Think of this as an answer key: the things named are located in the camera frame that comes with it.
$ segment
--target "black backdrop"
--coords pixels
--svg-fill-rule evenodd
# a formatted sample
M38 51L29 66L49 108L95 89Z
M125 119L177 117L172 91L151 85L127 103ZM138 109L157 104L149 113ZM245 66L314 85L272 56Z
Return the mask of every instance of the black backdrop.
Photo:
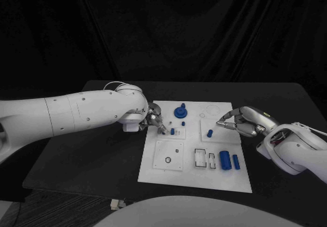
M323 0L2 0L0 99L78 92L91 79L298 82L324 109L326 33ZM23 199L45 144L0 166L0 199Z

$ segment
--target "black table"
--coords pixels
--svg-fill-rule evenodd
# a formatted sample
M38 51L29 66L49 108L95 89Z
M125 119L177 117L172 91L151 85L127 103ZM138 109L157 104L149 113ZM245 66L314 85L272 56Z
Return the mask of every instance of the black table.
M84 91L101 90L108 81L92 80ZM301 122L327 131L324 117L294 83L131 83L149 101L231 102L251 105L280 123ZM257 152L264 139L241 137L252 194L138 183L147 131L125 133L123 125L100 127L51 139L25 180L25 187L140 201L167 195L202 196L255 207L304 226L326 226L327 184L306 170L293 176Z

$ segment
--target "blue object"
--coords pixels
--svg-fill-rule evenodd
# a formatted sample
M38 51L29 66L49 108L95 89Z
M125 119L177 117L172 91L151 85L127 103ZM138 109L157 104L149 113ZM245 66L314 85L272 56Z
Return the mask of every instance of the blue object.
M212 131L212 130L209 130L206 136L208 136L209 138L213 136L213 131Z
M234 155L234 165L235 165L235 169L241 169L238 155Z
M186 110L186 104L185 103L182 103L182 106L176 108L174 115L176 115L176 118L185 118L186 117L187 110Z
M225 170L232 169L229 152L226 150L221 151L219 156L221 156L222 169Z

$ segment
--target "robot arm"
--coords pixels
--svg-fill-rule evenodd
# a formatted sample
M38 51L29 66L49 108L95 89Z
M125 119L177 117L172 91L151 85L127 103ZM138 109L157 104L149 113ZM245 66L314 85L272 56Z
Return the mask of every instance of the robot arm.
M160 107L147 103L134 85L123 85L117 91L0 101L0 162L32 142L115 122L124 131L143 130L149 125L164 131L160 113ZM154 119L156 124L150 121L144 125L147 119Z
M225 122L232 116L235 123ZM229 111L216 125L248 137L264 134L258 152L290 174L297 175L308 168L327 183L327 143L308 127L300 123L280 125L265 112L249 106Z

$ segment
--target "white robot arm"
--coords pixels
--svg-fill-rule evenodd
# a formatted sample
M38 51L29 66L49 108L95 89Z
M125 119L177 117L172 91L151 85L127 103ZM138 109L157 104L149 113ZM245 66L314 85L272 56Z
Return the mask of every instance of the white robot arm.
M225 122L232 116L235 123ZM308 168L327 183L327 143L310 132L308 127L298 122L280 125L265 112L251 106L229 111L216 125L248 137L265 135L257 146L258 152L290 174L297 175Z
M0 101L0 162L29 143L115 122L124 131L154 125L161 131L160 107L128 84L117 91L98 90L65 96Z

